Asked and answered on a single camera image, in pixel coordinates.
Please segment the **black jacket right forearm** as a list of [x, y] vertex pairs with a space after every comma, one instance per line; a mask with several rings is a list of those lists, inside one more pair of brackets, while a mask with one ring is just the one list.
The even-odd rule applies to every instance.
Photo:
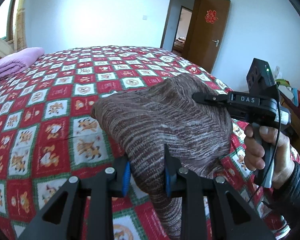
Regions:
[[272, 194], [267, 207], [284, 217], [291, 231], [288, 239], [300, 239], [300, 164], [295, 163], [290, 178]]

